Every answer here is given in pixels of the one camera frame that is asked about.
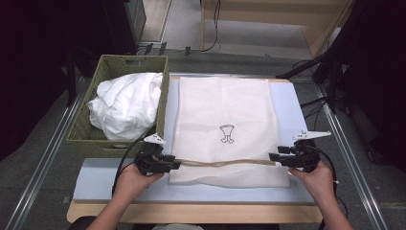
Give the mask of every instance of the black line drawing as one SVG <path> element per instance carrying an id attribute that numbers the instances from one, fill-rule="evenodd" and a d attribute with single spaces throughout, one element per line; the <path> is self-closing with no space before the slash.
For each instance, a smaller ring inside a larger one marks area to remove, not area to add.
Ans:
<path id="1" fill-rule="evenodd" d="M 233 144 L 234 140 L 231 139 L 231 132 L 233 131 L 234 126 L 233 125 L 224 125 L 224 126 L 221 126 L 220 129 L 224 133 L 224 138 L 222 138 L 221 141 L 223 143 L 228 142 L 230 144 Z"/>

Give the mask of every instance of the hand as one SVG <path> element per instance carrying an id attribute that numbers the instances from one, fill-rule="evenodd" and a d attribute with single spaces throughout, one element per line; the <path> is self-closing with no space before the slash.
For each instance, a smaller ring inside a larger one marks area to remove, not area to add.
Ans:
<path id="1" fill-rule="evenodd" d="M 120 174 L 113 197 L 117 196 L 131 202 L 162 176 L 164 176 L 162 173 L 142 175 L 137 166 L 131 164 Z"/>
<path id="2" fill-rule="evenodd" d="M 316 203 L 323 197 L 334 197 L 332 173 L 322 161 L 319 161 L 312 172 L 302 172 L 297 169 L 289 169 L 289 172 L 303 181 Z"/>

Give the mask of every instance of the white towel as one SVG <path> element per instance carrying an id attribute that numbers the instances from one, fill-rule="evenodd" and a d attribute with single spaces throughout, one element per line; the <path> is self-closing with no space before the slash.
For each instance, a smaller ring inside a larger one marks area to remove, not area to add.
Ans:
<path id="1" fill-rule="evenodd" d="M 88 103 L 91 124 L 109 140 L 138 139 L 155 123 L 162 77 L 139 73 L 101 82 Z"/>
<path id="2" fill-rule="evenodd" d="M 201 162 L 269 160 L 277 152 L 278 122 L 267 80 L 181 78 L 172 154 Z M 169 183 L 221 187 L 289 187 L 281 166 L 182 166 Z"/>

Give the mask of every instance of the forearm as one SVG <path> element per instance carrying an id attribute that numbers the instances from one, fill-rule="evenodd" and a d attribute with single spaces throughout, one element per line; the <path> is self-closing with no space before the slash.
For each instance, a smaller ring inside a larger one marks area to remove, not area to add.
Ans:
<path id="1" fill-rule="evenodd" d="M 325 220 L 328 230 L 347 230 L 352 229 L 350 222 L 341 212 L 337 201 L 334 197 L 324 197 L 323 199 L 316 200 L 320 212 Z"/>
<path id="2" fill-rule="evenodd" d="M 122 215 L 124 214 L 129 204 L 130 201 L 126 199 L 119 198 L 118 196 L 113 197 L 87 229 L 116 229 Z"/>

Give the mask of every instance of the tan cord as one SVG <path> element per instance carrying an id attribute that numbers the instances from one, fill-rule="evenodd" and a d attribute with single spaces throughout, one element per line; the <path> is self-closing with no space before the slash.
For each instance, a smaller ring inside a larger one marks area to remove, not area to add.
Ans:
<path id="1" fill-rule="evenodd" d="M 241 159 L 233 161 L 219 161 L 219 162 L 201 162 L 201 161 L 191 161 L 185 159 L 177 159 L 182 162 L 183 166 L 192 166 L 192 167 L 222 167 L 228 165 L 236 164 L 255 164 L 255 165 L 267 165 L 275 166 L 275 162 L 271 160 L 253 160 L 253 159 Z"/>

